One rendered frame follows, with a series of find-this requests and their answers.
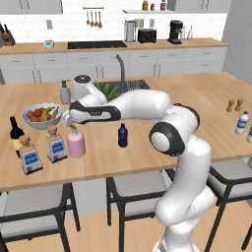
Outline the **black toaster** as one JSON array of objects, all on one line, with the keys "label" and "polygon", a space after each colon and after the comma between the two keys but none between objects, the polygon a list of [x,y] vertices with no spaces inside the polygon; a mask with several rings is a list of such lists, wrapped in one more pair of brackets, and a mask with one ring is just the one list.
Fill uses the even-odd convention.
[{"label": "black toaster", "polygon": [[157,31],[155,29],[138,29],[138,41],[140,43],[157,41]]}]

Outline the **dark sink basin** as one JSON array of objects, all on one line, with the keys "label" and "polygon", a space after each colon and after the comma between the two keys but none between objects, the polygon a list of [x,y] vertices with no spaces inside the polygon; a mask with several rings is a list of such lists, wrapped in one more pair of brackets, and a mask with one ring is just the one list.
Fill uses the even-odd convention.
[{"label": "dark sink basin", "polygon": [[[120,95],[122,95],[121,92],[121,87],[120,81],[113,81],[113,82],[99,82],[99,83],[109,83],[112,84],[114,86],[119,86],[119,89],[117,90],[117,92],[115,93],[115,96],[113,99],[115,99],[116,97],[119,97]],[[125,93],[129,92],[129,91],[134,91],[134,90],[149,90],[150,87],[148,86],[148,84],[144,81],[144,80],[133,80],[133,81],[125,81]]]}]

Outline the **grey upper cupboard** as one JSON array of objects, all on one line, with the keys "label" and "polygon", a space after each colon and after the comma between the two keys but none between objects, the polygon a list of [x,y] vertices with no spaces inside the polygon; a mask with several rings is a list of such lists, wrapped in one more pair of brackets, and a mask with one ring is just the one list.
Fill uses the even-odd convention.
[{"label": "grey upper cupboard", "polygon": [[57,15],[62,0],[0,0],[0,15]]},{"label": "grey upper cupboard", "polygon": [[167,0],[166,9],[174,13],[228,13],[232,0]]}]

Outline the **black hob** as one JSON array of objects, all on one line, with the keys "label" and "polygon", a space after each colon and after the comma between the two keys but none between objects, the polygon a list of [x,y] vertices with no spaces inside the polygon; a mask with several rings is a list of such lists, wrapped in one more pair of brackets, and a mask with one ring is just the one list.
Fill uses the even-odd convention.
[{"label": "black hob", "polygon": [[127,47],[122,40],[70,41],[68,49],[120,48]]}]

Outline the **grey lower cupboard run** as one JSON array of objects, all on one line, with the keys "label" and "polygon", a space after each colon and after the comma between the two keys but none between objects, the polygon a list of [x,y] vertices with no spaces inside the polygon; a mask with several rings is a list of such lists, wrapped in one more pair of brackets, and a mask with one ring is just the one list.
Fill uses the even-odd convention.
[{"label": "grey lower cupboard run", "polygon": [[0,55],[0,84],[57,82],[82,74],[95,80],[118,78],[121,71],[116,54],[124,62],[127,77],[220,72],[226,51],[222,46]]}]

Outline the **black coffee machine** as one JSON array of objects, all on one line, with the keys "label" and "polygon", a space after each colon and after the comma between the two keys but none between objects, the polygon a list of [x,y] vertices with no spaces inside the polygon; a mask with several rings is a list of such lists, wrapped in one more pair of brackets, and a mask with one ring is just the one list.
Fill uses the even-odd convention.
[{"label": "black coffee machine", "polygon": [[168,41],[172,44],[180,44],[181,40],[178,38],[178,35],[181,33],[183,28],[183,23],[181,21],[172,20],[170,22],[170,32]]}]

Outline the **black stool with grey seat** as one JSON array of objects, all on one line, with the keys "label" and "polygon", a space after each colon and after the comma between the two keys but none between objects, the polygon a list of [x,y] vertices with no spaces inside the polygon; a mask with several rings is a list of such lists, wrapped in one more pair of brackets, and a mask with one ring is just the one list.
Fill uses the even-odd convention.
[{"label": "black stool with grey seat", "polygon": [[252,200],[252,157],[215,162],[211,165],[207,185],[217,197],[219,208],[205,252],[210,252],[221,217],[228,203]]},{"label": "black stool with grey seat", "polygon": [[111,205],[116,204],[119,213],[119,252],[124,252],[125,222],[153,218],[155,204],[171,185],[173,171],[161,170],[107,177],[107,224],[111,225]]},{"label": "black stool with grey seat", "polygon": [[36,187],[7,193],[0,216],[0,244],[8,252],[7,242],[60,234],[65,252],[71,252],[65,229],[65,213],[72,211],[76,229],[81,230],[71,183]]}]

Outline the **dark wine bottle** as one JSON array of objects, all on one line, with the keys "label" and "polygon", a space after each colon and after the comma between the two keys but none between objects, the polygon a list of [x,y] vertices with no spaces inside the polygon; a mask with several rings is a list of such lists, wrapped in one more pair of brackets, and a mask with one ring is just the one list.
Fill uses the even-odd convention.
[{"label": "dark wine bottle", "polygon": [[14,116],[10,117],[10,122],[12,125],[10,137],[11,137],[12,143],[14,145],[15,151],[17,153],[17,156],[19,156],[20,155],[20,147],[22,146],[19,139],[21,136],[24,135],[24,131],[18,126],[16,118]]}]

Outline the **grey tap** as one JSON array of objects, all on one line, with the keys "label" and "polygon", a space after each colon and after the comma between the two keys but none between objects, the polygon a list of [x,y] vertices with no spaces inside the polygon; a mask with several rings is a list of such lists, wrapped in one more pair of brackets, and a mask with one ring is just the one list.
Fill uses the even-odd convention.
[{"label": "grey tap", "polygon": [[120,87],[121,87],[121,92],[124,94],[125,93],[125,66],[124,66],[124,62],[119,54],[116,54],[116,59],[118,60],[118,62],[120,64],[120,71],[121,71]]}]

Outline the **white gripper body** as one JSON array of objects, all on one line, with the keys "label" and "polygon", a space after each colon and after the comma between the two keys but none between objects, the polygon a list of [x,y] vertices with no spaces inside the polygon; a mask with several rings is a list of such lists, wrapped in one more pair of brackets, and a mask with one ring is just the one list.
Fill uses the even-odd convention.
[{"label": "white gripper body", "polygon": [[61,119],[61,126],[62,127],[70,127],[76,122],[75,120],[75,115],[71,111],[65,111],[62,114],[62,119]]}]

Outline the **yellow banana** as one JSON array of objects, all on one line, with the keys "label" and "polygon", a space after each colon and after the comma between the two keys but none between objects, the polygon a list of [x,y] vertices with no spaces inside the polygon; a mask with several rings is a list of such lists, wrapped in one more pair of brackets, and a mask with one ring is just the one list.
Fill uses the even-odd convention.
[{"label": "yellow banana", "polygon": [[54,119],[58,114],[59,107],[47,107],[41,113],[41,118],[43,121],[49,121]]}]

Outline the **dark blue bottle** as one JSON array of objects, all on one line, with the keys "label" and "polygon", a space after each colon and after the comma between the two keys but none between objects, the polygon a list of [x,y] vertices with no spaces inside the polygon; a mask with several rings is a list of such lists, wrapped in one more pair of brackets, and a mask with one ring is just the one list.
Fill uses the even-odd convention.
[{"label": "dark blue bottle", "polygon": [[125,148],[128,145],[128,130],[125,127],[125,124],[122,123],[118,129],[118,146]]}]

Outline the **pale blue fruit bowl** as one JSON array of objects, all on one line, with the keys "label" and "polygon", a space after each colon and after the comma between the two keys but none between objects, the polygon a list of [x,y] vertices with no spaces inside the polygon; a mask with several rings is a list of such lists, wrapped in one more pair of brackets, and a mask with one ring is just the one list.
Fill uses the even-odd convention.
[{"label": "pale blue fruit bowl", "polygon": [[[37,108],[40,108],[41,110],[44,110],[47,107],[59,107],[58,114],[56,115],[56,117],[54,119],[51,119],[49,121],[43,121],[41,116],[40,117],[33,117],[32,119],[27,118],[28,111],[31,110],[34,113],[34,111]],[[61,116],[63,114],[63,111],[64,111],[63,107],[60,106],[59,104],[44,102],[42,104],[36,104],[36,105],[33,105],[33,106],[29,106],[26,110],[24,110],[22,112],[22,118],[23,118],[24,121],[26,121],[34,129],[46,130],[48,126],[57,125],[59,123],[59,121],[61,119]]]}]

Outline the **green plant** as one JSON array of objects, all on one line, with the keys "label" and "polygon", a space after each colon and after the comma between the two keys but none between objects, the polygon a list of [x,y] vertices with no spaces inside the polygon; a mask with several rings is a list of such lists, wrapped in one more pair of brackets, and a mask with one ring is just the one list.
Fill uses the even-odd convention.
[{"label": "green plant", "polygon": [[119,89],[119,86],[114,86],[109,83],[103,84],[103,83],[95,82],[94,85],[105,95],[108,101],[111,101],[114,98],[115,93]]}]

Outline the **pink bottle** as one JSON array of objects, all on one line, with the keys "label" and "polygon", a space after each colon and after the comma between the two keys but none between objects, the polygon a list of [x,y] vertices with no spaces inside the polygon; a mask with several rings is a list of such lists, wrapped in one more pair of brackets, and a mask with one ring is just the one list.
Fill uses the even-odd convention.
[{"label": "pink bottle", "polygon": [[86,153],[84,134],[74,125],[70,126],[71,133],[67,135],[67,146],[72,158],[81,158]]}]

